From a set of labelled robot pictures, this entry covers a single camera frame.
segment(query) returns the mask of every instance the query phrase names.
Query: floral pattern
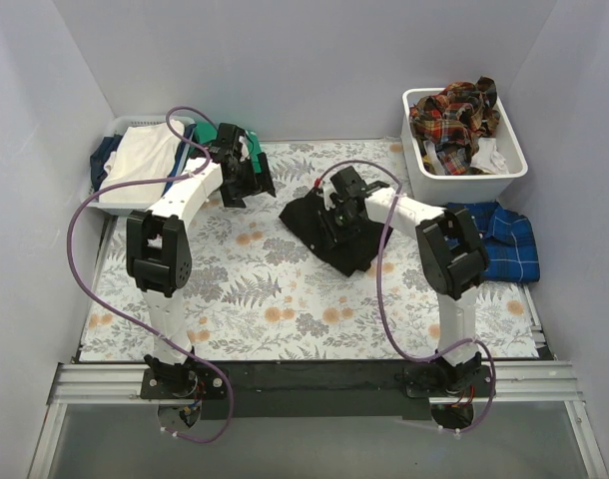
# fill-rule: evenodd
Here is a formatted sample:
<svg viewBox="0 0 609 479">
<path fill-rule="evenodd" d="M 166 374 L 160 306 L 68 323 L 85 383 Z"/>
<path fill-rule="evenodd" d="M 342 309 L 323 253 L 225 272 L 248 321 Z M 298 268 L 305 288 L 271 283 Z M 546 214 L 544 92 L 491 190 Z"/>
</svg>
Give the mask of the floral pattern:
<svg viewBox="0 0 609 479">
<path fill-rule="evenodd" d="M 367 159 L 394 171 L 410 193 L 399 142 L 263 145 L 278 197 L 245 199 L 225 210 L 214 194 L 189 227 L 193 271 L 183 289 L 189 337 L 212 360 L 395 358 L 375 299 L 375 268 L 345 277 L 310 254 L 281 223 L 286 203 L 340 160 Z M 387 178 L 364 165 L 368 182 Z M 96 290 L 111 304 L 148 321 L 141 293 L 125 269 L 125 220 L 118 219 L 99 268 Z M 393 233 L 383 264 L 384 302 L 393 334 L 414 355 L 439 338 L 435 293 L 422 274 L 417 244 Z M 498 357 L 537 357 L 530 311 L 519 287 L 485 283 L 477 298 L 477 331 Z M 98 304 L 82 337 L 82 361 L 141 361 L 153 337 Z"/>
</svg>

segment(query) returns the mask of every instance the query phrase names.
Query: green cloth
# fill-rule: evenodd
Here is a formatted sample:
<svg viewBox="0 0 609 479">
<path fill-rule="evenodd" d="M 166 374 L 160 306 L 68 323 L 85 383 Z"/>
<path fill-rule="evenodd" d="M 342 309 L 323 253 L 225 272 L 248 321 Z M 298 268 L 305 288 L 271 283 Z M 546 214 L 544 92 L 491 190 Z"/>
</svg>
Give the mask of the green cloth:
<svg viewBox="0 0 609 479">
<path fill-rule="evenodd" d="M 247 132 L 250 140 L 252 141 L 253 147 L 252 150 L 252 165 L 254 165 L 254 172 L 260 173 L 261 164 L 258 161 L 258 153 L 262 153 L 261 144 L 258 141 L 258 137 L 256 134 Z M 206 142 L 210 142 L 211 140 L 216 139 L 216 130 L 209 123 L 197 123 L 196 129 L 194 130 L 194 140 L 196 143 L 200 143 L 204 145 Z"/>
</svg>

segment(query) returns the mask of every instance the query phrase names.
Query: folded white cloth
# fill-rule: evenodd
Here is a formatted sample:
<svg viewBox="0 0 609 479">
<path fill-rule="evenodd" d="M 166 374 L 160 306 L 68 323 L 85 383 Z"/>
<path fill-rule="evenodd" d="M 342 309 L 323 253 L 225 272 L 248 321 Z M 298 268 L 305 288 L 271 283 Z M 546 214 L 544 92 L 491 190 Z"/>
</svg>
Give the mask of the folded white cloth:
<svg viewBox="0 0 609 479">
<path fill-rule="evenodd" d="M 185 130 L 182 122 L 172 120 L 171 123 L 177 132 Z M 180 142 L 181 140 L 165 123 L 151 127 L 130 127 L 118 150 L 110 155 L 105 164 L 107 178 L 101 188 L 122 182 L 168 176 L 174 167 L 176 150 Z M 164 183 L 118 188 L 103 193 L 98 201 L 152 204 L 160 199 L 164 189 Z"/>
<path fill-rule="evenodd" d="M 478 138 L 477 145 L 479 150 L 471 159 L 471 167 L 493 175 L 509 174 L 506 159 L 497 151 L 497 140 L 495 138 Z M 433 142 L 424 141 L 424 149 L 435 169 L 435 174 L 444 175 L 444 167 L 437 158 Z"/>
</svg>

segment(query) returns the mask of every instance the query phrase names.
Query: storage bin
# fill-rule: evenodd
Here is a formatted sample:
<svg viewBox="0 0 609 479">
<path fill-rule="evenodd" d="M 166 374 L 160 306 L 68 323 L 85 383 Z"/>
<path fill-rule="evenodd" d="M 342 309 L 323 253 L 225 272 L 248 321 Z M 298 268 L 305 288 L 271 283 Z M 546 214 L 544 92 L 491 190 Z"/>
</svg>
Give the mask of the storage bin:
<svg viewBox="0 0 609 479">
<path fill-rule="evenodd" d="M 411 180 L 413 197 L 419 202 L 442 206 L 452 203 L 492 202 L 516 178 L 528 171 L 524 155 L 520 149 L 511 123 L 506 116 L 499 97 L 495 110 L 500 113 L 500 124 L 495 132 L 497 151 L 506 159 L 509 175 L 437 176 L 424 169 L 417 140 L 411 132 L 409 108 L 422 97 L 436 95 L 443 88 L 415 88 L 402 95 L 404 116 L 402 118 L 402 147 L 404 159 Z"/>
<path fill-rule="evenodd" d="M 186 127 L 189 125 L 193 125 L 196 123 L 194 119 L 190 117 L 172 117 L 174 120 L 178 120 Z M 114 121 L 112 121 L 107 129 L 105 130 L 104 137 L 113 137 L 114 135 L 125 135 L 127 129 L 129 127 L 148 127 L 151 125 L 160 125 L 161 123 L 165 123 L 165 115 L 153 115 L 153 116 L 128 116 L 128 117 L 118 117 Z M 187 161 L 187 156 L 189 155 L 190 146 L 184 144 L 183 153 L 181 156 L 181 162 L 179 164 L 179 173 L 185 167 L 185 162 Z M 87 176 L 87 180 L 83 188 L 81 189 L 81 202 L 85 201 L 90 195 L 94 193 L 94 187 L 92 187 L 92 180 L 90 176 Z M 97 208 L 99 210 L 103 210 L 104 212 L 109 213 L 110 215 L 116 216 L 127 216 L 133 210 L 141 210 L 144 211 L 149 208 L 151 203 L 99 203 L 98 200 L 93 200 L 90 202 L 87 207 L 88 208 Z"/>
</svg>

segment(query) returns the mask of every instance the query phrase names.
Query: blue plaid cloth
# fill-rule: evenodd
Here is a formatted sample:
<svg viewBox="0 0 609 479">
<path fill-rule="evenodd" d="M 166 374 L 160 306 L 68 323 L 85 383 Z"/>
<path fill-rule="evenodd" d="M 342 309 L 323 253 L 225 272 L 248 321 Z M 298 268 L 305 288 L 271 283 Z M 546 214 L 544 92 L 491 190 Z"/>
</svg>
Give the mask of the blue plaid cloth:
<svg viewBox="0 0 609 479">
<path fill-rule="evenodd" d="M 463 205 L 483 234 L 491 260 L 484 279 L 534 282 L 540 278 L 533 227 L 527 217 L 505 210 L 499 203 Z"/>
</svg>

